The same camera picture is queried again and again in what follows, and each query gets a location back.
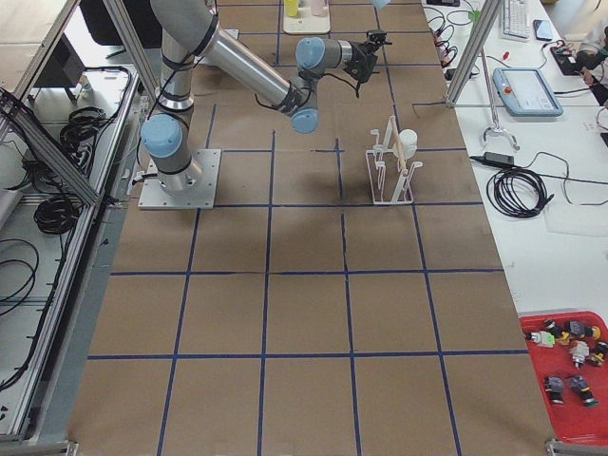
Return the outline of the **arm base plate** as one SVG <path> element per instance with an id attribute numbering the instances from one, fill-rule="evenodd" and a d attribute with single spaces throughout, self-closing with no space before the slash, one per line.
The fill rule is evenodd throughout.
<path id="1" fill-rule="evenodd" d="M 139 208 L 142 210 L 189 210 L 214 208 L 220 169 L 220 149 L 198 149 L 189 166 L 179 174 L 159 172 L 151 160 L 147 172 L 156 177 L 142 184 Z"/>

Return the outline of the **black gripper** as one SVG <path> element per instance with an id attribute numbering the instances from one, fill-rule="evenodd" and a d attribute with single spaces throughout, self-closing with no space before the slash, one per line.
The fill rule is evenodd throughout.
<path id="1" fill-rule="evenodd" d="M 351 58 L 346 62 L 344 71 L 355 81 L 367 81 L 375 68 L 378 46 L 370 41 L 365 43 L 350 42 Z"/>

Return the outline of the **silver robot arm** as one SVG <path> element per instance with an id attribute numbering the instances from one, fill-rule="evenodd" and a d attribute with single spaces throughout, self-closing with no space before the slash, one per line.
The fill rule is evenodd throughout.
<path id="1" fill-rule="evenodd" d="M 295 131 L 312 133 L 319 125 L 318 82 L 342 68 L 357 89 L 369 80 L 376 52 L 387 42 L 381 29 L 368 31 L 363 43 L 304 37 L 295 48 L 297 73 L 285 78 L 223 29 L 208 2 L 154 1 L 151 9 L 162 28 L 161 82 L 141 138 L 161 189 L 174 195 L 194 189 L 207 175 L 194 149 L 202 135 L 190 125 L 196 101 L 219 102 L 241 114 L 249 105 L 245 92 L 252 90 L 259 106 L 288 116 Z"/>

